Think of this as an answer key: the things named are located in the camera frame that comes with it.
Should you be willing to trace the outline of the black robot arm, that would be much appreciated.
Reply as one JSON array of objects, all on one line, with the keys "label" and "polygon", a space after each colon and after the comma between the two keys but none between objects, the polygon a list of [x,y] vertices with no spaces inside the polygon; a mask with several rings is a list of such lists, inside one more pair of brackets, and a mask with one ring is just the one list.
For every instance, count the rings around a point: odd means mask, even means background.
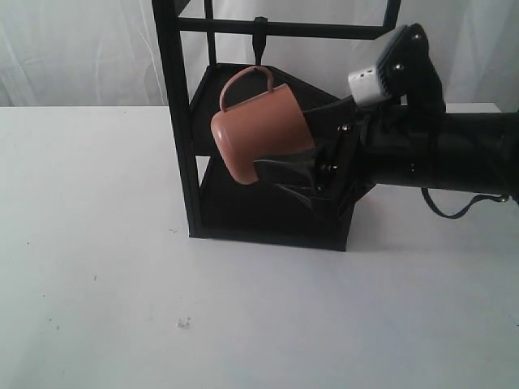
[{"label": "black robot arm", "polygon": [[474,203],[518,198],[516,113],[447,113],[438,105],[345,98],[304,112],[315,146],[255,160],[268,214],[297,209],[339,220],[374,186],[469,192]]}]

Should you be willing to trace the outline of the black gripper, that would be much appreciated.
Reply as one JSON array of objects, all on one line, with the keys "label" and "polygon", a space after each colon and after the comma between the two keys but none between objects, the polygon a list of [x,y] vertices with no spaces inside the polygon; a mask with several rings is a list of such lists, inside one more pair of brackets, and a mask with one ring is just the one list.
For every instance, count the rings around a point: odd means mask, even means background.
[{"label": "black gripper", "polygon": [[279,186],[320,218],[340,219],[376,185],[408,186],[407,106],[357,107],[352,96],[310,109],[303,116],[314,149],[253,161],[258,179]]}]

